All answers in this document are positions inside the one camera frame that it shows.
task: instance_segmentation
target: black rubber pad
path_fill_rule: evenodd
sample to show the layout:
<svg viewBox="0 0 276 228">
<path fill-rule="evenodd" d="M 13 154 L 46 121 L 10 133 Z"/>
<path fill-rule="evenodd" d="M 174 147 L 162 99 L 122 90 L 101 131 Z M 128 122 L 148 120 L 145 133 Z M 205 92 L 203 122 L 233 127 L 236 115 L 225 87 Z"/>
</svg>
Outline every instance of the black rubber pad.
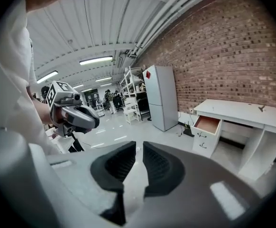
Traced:
<svg viewBox="0 0 276 228">
<path fill-rule="evenodd" d="M 147 169 L 149 183 L 144 197 L 169 194 L 182 182 L 185 175 L 180 159 L 149 142 L 143 142 L 143 163 Z"/>
<path fill-rule="evenodd" d="M 97 158 L 91 164 L 91 174 L 102 189 L 122 194 L 122 182 L 132 169 L 135 157 L 136 142 L 131 141 Z"/>
</svg>

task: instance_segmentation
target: red brick wall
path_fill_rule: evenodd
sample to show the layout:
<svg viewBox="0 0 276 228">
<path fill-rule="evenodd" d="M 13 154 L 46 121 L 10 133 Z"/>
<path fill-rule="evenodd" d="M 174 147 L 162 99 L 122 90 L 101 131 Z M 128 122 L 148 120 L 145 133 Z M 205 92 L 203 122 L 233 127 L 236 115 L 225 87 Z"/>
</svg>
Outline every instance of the red brick wall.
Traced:
<svg viewBox="0 0 276 228">
<path fill-rule="evenodd" d="M 173 66 L 178 110 L 205 99 L 276 107 L 276 24 L 258 0 L 204 0 L 169 26 L 135 67 Z"/>
</svg>

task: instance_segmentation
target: glossy floor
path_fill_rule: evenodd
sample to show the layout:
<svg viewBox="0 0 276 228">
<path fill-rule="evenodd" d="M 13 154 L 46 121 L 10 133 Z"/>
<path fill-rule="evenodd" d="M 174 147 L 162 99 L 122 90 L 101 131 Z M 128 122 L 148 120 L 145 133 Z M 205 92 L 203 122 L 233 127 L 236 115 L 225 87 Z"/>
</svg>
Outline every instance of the glossy floor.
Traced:
<svg viewBox="0 0 276 228">
<path fill-rule="evenodd" d="M 108 145 L 123 141 L 136 141 L 137 155 L 136 163 L 124 181 L 125 193 L 124 203 L 127 218 L 143 203 L 144 188 L 148 185 L 147 172 L 142 162 L 142 144 L 144 141 L 151 141 L 165 144 L 177 149 L 192 152 L 193 138 L 183 135 L 184 127 L 177 125 L 166 132 L 162 132 L 147 121 L 134 120 L 131 125 L 125 121 L 122 111 L 100 118 L 100 125 L 85 135 L 77 133 L 76 136 L 86 151 L 93 151 L 95 148 L 105 148 Z M 276 163 L 274 163 L 265 175 L 257 181 L 249 180 L 238 175 L 242 150 L 219 142 L 212 159 L 222 165 L 230 172 L 237 175 L 260 197 L 264 197 L 276 188 Z"/>
</svg>

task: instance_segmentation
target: white corrugated ceiling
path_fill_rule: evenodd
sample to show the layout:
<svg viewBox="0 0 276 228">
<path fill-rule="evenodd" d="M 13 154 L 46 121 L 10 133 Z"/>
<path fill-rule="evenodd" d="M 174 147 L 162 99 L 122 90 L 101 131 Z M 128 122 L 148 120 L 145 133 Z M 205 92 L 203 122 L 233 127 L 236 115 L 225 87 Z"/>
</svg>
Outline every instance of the white corrugated ceiling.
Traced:
<svg viewBox="0 0 276 228">
<path fill-rule="evenodd" d="M 156 14 L 170 0 L 59 0 L 28 16 L 28 30 L 33 41 L 37 79 L 57 70 L 58 75 L 40 83 L 40 91 L 52 80 L 72 86 L 84 84 L 80 90 L 96 88 L 95 80 L 112 76 L 123 78 L 124 67 L 133 59 L 123 60 L 117 68 L 119 56 L 131 52 Z M 113 56 L 112 62 L 81 66 L 79 61 L 95 57 Z"/>
</svg>

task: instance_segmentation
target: white refrigerator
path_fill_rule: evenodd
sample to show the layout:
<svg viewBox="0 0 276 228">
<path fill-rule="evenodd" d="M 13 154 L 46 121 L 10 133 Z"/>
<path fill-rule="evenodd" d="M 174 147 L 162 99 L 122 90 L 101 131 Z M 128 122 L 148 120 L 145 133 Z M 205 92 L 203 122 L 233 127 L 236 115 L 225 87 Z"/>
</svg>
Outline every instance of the white refrigerator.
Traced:
<svg viewBox="0 0 276 228">
<path fill-rule="evenodd" d="M 151 66 L 143 72 L 153 125 L 166 131 L 178 124 L 178 107 L 173 68 Z"/>
</svg>

